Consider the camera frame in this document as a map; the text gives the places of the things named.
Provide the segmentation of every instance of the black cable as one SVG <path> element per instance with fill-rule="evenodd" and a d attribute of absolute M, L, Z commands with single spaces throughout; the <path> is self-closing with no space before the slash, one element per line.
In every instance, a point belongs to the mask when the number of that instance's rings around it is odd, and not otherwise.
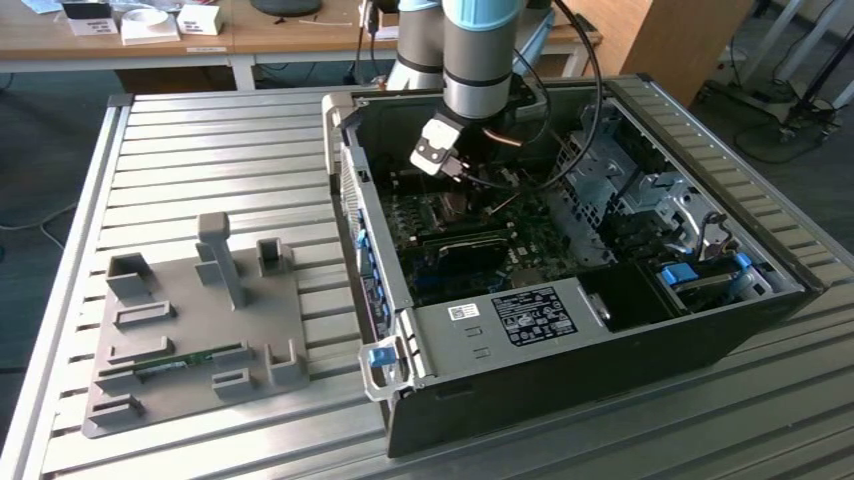
<path fill-rule="evenodd" d="M 779 121 L 772 118 L 770 119 L 767 122 L 759 123 L 751 127 L 747 127 L 744 130 L 742 130 L 740 132 L 738 132 L 735 134 L 735 136 L 732 137 L 732 143 L 735 144 L 735 148 L 738 148 L 738 150 L 747 155 L 750 158 L 752 158 L 756 162 L 759 163 L 766 163 L 768 165 L 783 165 L 786 163 L 792 162 L 794 160 L 796 160 L 799 157 L 802 157 L 803 155 L 806 155 L 807 153 L 810 153 L 812 150 L 816 150 L 820 147 L 820 144 L 815 144 L 814 146 L 803 149 L 802 151 L 799 151 L 798 153 L 795 153 L 794 155 L 790 155 L 788 157 L 783 158 L 782 160 L 768 160 L 767 158 L 763 158 L 758 155 L 755 155 L 754 153 L 750 152 L 750 150 L 747 150 L 744 148 L 744 146 L 742 145 L 740 142 L 740 138 L 746 133 L 750 133 L 763 127 L 767 127 L 771 123 L 776 123 L 779 126 Z"/>
<path fill-rule="evenodd" d="M 26 367 L 0 367 L 0 375 L 22 375 Z"/>
<path fill-rule="evenodd" d="M 311 68 L 308 69 L 308 73 L 305 74 L 305 78 L 303 78 L 303 83 L 300 83 L 300 85 L 303 87 L 305 86 L 305 82 L 308 82 L 308 79 L 311 78 L 311 74 L 315 73 L 315 68 L 317 68 L 317 62 L 313 62 L 311 64 Z"/>
<path fill-rule="evenodd" d="M 9 73 L 9 78 L 5 81 L 5 85 L 2 87 L 0 87 L 0 93 L 5 92 L 9 87 L 12 86 L 12 82 L 14 81 L 14 74 Z"/>
<path fill-rule="evenodd" d="M 572 25 L 572 28 L 577 32 L 577 36 L 580 37 L 581 43 L 584 44 L 584 49 L 587 50 L 587 54 L 589 55 L 589 65 L 592 67 L 592 73 L 593 73 L 595 82 L 596 82 L 596 102 L 595 102 L 595 111 L 592 116 L 589 133 L 587 135 L 587 140 L 584 141 L 584 145 L 581 146 L 577 152 L 577 155 L 575 156 L 575 159 L 567 162 L 564 167 L 560 169 L 560 172 L 549 180 L 547 180 L 541 185 L 532 188 L 533 191 L 545 190 L 555 183 L 557 183 L 560 179 L 572 171 L 572 169 L 575 168 L 580 160 L 584 158 L 584 155 L 587 154 L 589 147 L 592 146 L 592 142 L 596 138 L 596 133 L 599 131 L 599 123 L 601 122 L 601 104 L 603 104 L 603 96 L 604 96 L 604 84 L 601 81 L 601 69 L 599 68 L 599 59 L 596 58 L 596 51 L 592 48 L 592 43 L 589 42 L 589 37 L 587 37 L 584 28 L 580 25 L 577 18 L 569 11 L 569 8 L 564 5 L 564 3 L 560 0 L 553 0 L 553 4 L 560 10 L 560 12 L 563 12 L 563 15 L 565 15 L 567 19 L 569 20 L 569 24 Z M 564 149 L 568 155 L 571 151 L 571 149 L 568 148 L 568 144 L 563 141 L 563 139 L 556 134 L 553 129 L 549 129 L 549 132 L 551 132 L 552 138 L 557 141 L 557 143 L 560 144 L 560 147 Z M 471 180 L 473 183 L 477 183 L 487 187 L 497 188 L 501 190 L 513 190 L 513 191 L 524 190 L 511 185 L 501 185 L 501 184 L 489 182 L 468 174 L 463 174 L 461 176 L 463 178 Z"/>
<path fill-rule="evenodd" d="M 818 13 L 818 16 L 815 17 L 815 23 L 818 23 L 820 21 L 822 17 L 824 16 L 824 13 L 827 13 L 827 9 L 830 8 L 830 6 L 834 3 L 836 3 L 836 0 L 831 0 L 827 3 L 827 5 L 824 5 L 824 8 L 822 9 L 822 11 Z M 786 49 L 786 53 L 783 54 L 783 58 L 779 60 L 779 62 L 776 62 L 776 65 L 774 65 L 774 69 L 771 70 L 771 79 L 772 80 L 776 79 L 776 71 L 779 70 L 779 67 L 783 66 L 783 63 L 786 63 L 786 60 L 788 60 L 788 55 L 791 55 L 791 51 L 800 44 L 803 39 L 810 35 L 810 32 L 811 32 L 810 30 L 803 32 L 803 35 L 800 35 L 800 37 L 794 42 L 791 42 L 791 45 L 788 45 L 788 48 Z"/>
<path fill-rule="evenodd" d="M 376 33 L 372 33 L 371 34 L 371 64 L 373 64 L 373 71 L 376 72 L 376 76 L 379 77 L 381 75 L 381 73 L 379 71 L 379 65 L 376 63 L 375 46 L 376 46 Z"/>
<path fill-rule="evenodd" d="M 735 34 L 730 37 L 730 65 L 732 66 L 732 72 L 735 73 L 735 81 L 738 82 L 738 88 L 744 88 L 742 83 L 742 76 L 738 73 L 738 67 L 735 66 Z"/>
<path fill-rule="evenodd" d="M 619 203 L 620 199 L 625 196 L 625 193 L 628 192 L 631 185 L 637 181 L 637 178 L 640 177 L 641 173 L 643 173 L 643 168 L 640 167 L 635 168 L 635 171 L 631 172 L 631 176 L 628 177 L 628 180 L 625 181 L 624 185 L 620 187 L 619 191 L 616 192 L 616 195 L 613 196 L 613 198 L 611 198 L 611 200 L 608 200 L 608 206 L 604 209 L 605 213 L 608 208 L 616 208 L 616 204 Z"/>
<path fill-rule="evenodd" d="M 551 95 L 548 94 L 548 90 L 545 89 L 545 84 L 543 83 L 543 79 L 539 78 L 539 74 L 536 73 L 536 70 L 531 66 L 531 63 L 528 62 L 527 58 L 524 58 L 524 55 L 521 55 L 519 50 L 516 50 L 515 48 L 512 49 L 512 51 L 516 54 L 516 57 L 519 58 L 521 65 L 524 65 L 524 68 L 527 69 L 527 71 L 531 72 L 531 75 L 533 76 L 533 81 L 536 82 L 536 88 L 540 89 L 540 91 L 543 92 L 543 97 L 545 97 L 545 117 L 543 118 L 543 125 L 539 128 L 539 132 L 536 132 L 536 135 L 533 136 L 533 138 L 531 138 L 529 140 L 525 140 L 524 142 L 525 145 L 529 145 L 536 141 L 539 141 L 539 139 L 543 138 L 543 135 L 545 135 L 545 132 L 548 131 L 548 125 L 551 124 L 551 108 L 552 108 Z"/>

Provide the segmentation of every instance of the wooden desk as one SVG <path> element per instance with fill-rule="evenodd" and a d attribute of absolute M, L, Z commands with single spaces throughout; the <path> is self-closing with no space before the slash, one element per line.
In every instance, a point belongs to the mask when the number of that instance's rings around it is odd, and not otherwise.
<path fill-rule="evenodd" d="M 694 100 L 752 5 L 752 0 L 564 1 L 604 36 L 596 48 L 601 72 L 648 73 L 683 105 Z"/>
<path fill-rule="evenodd" d="M 233 51 L 233 32 L 229 28 L 232 0 L 220 0 L 217 4 L 225 15 L 225 28 L 217 36 L 185 35 L 180 42 L 125 47 L 121 45 L 120 35 L 77 37 L 70 33 L 61 13 L 37 15 L 20 0 L 2 0 L 0 1 L 0 60 L 166 57 L 188 55 L 196 49 L 230 53 Z"/>
<path fill-rule="evenodd" d="M 316 15 L 275 24 L 249 0 L 218 0 L 218 36 L 184 35 L 180 42 L 125 47 L 118 35 L 76 37 L 57 14 L 37 15 L 20 0 L 0 0 L 0 73 L 226 65 L 237 90 L 253 90 L 256 64 L 353 59 L 359 3 L 324 0 Z M 597 43 L 600 36 L 593 34 L 591 40 Z M 396 41 L 377 41 L 376 58 L 393 59 L 396 46 Z M 581 74 L 587 53 L 571 27 L 553 29 L 544 53 L 565 56 L 564 76 Z"/>

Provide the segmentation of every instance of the gray carpet floor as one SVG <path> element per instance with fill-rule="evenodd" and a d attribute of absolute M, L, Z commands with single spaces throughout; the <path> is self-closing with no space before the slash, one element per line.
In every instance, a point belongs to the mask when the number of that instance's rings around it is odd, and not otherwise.
<path fill-rule="evenodd" d="M 750 52 L 774 20 L 774 13 L 751 19 L 736 39 L 738 49 Z M 804 27 L 791 25 L 754 76 L 755 85 L 767 81 L 790 43 Z M 824 41 L 796 72 L 795 80 L 808 80 L 835 47 Z M 383 62 L 380 69 L 388 68 Z M 345 63 L 289 65 L 264 69 L 261 87 L 340 85 Z M 851 81 L 854 57 L 840 65 L 822 92 L 832 98 Z M 0 74 L 0 85 L 5 83 Z M 121 93 L 112 72 L 18 74 L 10 88 L 0 93 L 0 224 L 29 223 L 76 200 L 106 97 Z M 720 94 L 692 107 L 692 112 L 730 144 L 746 128 L 767 122 L 767 117 Z M 755 128 L 743 143 L 759 157 L 784 158 L 814 146 L 814 132 L 780 146 L 774 125 Z M 854 128 L 843 126 L 827 142 L 784 165 L 751 162 L 796 205 L 831 233 L 842 245 L 854 249 L 854 195 L 847 179 L 854 151 Z M 70 215 L 49 225 L 64 240 Z M 44 307 L 58 266 L 60 251 L 36 230 L 0 231 L 0 371 L 26 365 Z M 0 374 L 0 445 L 22 375 Z"/>

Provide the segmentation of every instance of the green circuit board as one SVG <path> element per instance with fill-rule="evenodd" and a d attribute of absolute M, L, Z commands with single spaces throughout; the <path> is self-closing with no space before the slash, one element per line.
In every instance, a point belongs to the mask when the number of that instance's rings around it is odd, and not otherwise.
<path fill-rule="evenodd" d="M 500 203 L 492 214 L 488 208 L 471 214 L 453 210 L 441 193 L 383 199 L 417 306 L 557 280 L 579 270 L 540 198 Z"/>

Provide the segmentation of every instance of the white box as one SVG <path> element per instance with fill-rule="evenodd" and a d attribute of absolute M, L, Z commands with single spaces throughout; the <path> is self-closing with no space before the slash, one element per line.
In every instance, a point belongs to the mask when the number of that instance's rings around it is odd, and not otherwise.
<path fill-rule="evenodd" d="M 177 42 L 181 36 L 177 33 L 174 17 L 168 16 L 165 22 L 149 28 L 136 22 L 121 22 L 121 44 L 142 45 L 145 43 Z"/>
<path fill-rule="evenodd" d="M 177 28 L 185 35 L 218 35 L 222 16 L 216 5 L 184 5 L 177 14 Z"/>
<path fill-rule="evenodd" d="M 88 18 L 85 20 L 68 19 L 68 26 L 74 35 L 109 35 L 118 33 L 118 27 L 112 18 Z"/>

